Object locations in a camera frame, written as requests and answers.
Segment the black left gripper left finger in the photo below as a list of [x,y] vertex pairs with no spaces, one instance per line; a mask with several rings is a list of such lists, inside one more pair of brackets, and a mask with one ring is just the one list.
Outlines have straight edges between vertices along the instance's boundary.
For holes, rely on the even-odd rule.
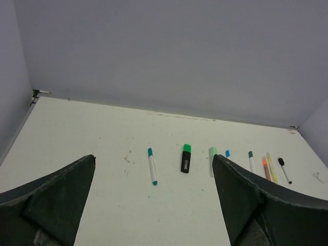
[[95,161],[86,155],[1,193],[1,245],[74,245]]

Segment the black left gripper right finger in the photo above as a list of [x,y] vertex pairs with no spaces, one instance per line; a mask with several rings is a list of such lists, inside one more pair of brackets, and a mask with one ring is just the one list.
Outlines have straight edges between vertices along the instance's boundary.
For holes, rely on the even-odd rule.
[[327,245],[327,201],[262,178],[225,158],[212,161],[231,245]]

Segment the yellow slim highlighter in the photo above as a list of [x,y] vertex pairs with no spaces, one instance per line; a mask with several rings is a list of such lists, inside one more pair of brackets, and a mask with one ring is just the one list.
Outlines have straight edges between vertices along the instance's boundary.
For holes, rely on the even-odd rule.
[[274,171],[272,159],[271,159],[271,156],[270,156],[269,152],[266,153],[266,158],[267,158],[267,161],[268,161],[268,165],[269,165],[269,170],[270,170],[272,181],[274,183],[278,184],[276,173]]

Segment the orange brown highlighter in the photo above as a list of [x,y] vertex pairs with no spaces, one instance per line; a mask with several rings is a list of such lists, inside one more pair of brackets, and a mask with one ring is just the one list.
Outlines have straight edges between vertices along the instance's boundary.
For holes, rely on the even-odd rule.
[[262,160],[262,165],[264,168],[265,177],[267,180],[271,181],[272,179],[271,179],[271,175],[270,175],[270,169],[269,169],[267,158],[263,156],[261,158],[261,160]]

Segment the black capped whiteboard pen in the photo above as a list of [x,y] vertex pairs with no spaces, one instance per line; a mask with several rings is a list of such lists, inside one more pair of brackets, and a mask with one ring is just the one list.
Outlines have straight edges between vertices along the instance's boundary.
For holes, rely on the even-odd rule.
[[286,169],[285,169],[285,162],[284,162],[283,158],[278,157],[277,160],[278,160],[278,163],[280,164],[280,166],[281,166],[281,168],[282,168],[282,170],[283,170],[283,173],[284,173],[284,175],[285,175],[285,177],[286,177],[286,180],[287,180],[288,184],[291,185],[291,184],[292,184],[292,181],[289,179],[288,174],[287,174],[287,172],[286,172]]

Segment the dark green capped marker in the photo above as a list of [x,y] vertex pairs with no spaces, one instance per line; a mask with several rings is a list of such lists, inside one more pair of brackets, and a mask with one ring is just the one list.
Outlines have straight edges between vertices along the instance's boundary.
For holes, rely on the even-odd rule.
[[249,156],[249,162],[250,162],[251,172],[254,173],[254,174],[256,174],[253,152],[252,151],[249,151],[248,152],[248,156]]

